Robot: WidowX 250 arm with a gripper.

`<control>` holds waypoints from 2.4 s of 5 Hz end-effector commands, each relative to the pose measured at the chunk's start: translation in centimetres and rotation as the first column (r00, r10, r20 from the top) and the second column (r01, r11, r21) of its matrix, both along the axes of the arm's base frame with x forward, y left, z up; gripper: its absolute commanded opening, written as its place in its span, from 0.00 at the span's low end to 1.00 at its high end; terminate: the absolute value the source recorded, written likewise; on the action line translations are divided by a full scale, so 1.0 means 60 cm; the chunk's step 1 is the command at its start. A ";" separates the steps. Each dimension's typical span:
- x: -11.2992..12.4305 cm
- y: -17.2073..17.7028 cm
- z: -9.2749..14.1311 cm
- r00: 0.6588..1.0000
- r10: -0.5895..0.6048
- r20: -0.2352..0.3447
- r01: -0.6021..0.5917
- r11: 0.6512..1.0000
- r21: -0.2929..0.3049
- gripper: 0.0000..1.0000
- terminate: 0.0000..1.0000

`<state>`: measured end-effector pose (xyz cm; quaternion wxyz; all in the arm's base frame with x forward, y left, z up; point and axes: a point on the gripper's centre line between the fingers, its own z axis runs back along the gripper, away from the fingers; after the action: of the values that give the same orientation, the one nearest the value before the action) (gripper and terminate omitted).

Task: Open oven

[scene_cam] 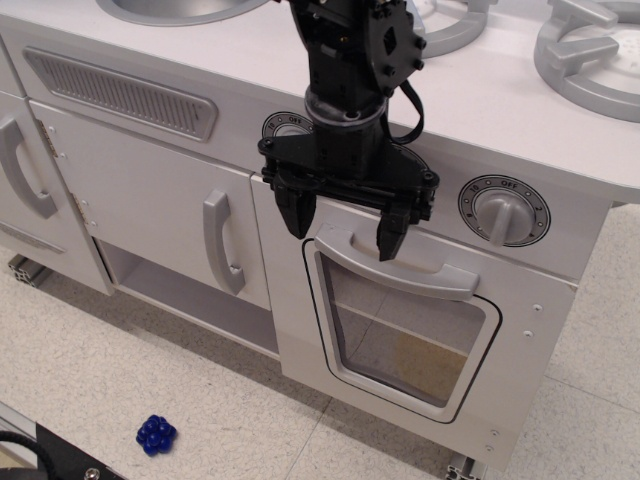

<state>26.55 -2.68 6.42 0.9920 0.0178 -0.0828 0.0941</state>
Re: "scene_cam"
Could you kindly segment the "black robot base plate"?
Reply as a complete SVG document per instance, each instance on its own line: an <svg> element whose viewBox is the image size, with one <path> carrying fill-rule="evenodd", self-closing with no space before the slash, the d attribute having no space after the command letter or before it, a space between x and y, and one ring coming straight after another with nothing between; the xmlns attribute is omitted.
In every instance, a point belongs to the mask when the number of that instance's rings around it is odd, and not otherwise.
<svg viewBox="0 0 640 480"><path fill-rule="evenodd" d="M1 445L17 445L36 456L36 466L1 468L2 479L110 479L124 476L46 427L35 424L35 434L1 431Z"/></svg>

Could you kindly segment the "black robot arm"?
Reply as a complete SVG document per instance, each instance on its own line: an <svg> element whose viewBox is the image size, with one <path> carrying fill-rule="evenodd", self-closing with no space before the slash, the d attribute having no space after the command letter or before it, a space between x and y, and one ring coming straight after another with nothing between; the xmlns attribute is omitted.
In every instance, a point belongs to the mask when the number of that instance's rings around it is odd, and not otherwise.
<svg viewBox="0 0 640 480"><path fill-rule="evenodd" d="M377 208L382 261L396 257L410 226L431 216L439 177L404 146L424 124L392 135L389 100L401 90L424 112L408 78L423 68L426 40L403 1L294 1L291 13L306 48L308 134L265 137L264 182L289 232L306 236L319 196Z"/></svg>

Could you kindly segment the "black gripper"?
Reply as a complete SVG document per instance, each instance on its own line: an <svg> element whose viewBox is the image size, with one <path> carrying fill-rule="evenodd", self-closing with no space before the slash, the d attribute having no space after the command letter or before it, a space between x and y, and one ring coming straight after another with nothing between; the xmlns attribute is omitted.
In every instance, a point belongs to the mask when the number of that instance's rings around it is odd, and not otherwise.
<svg viewBox="0 0 640 480"><path fill-rule="evenodd" d="M259 141L258 150L266 159L264 181L271 185L294 237L307 234L318 196L377 208L382 212L376 245L383 262L396 257L410 221L431 217L439 178L386 134L386 107L386 100L379 98L348 111L307 94L311 134Z"/></svg>

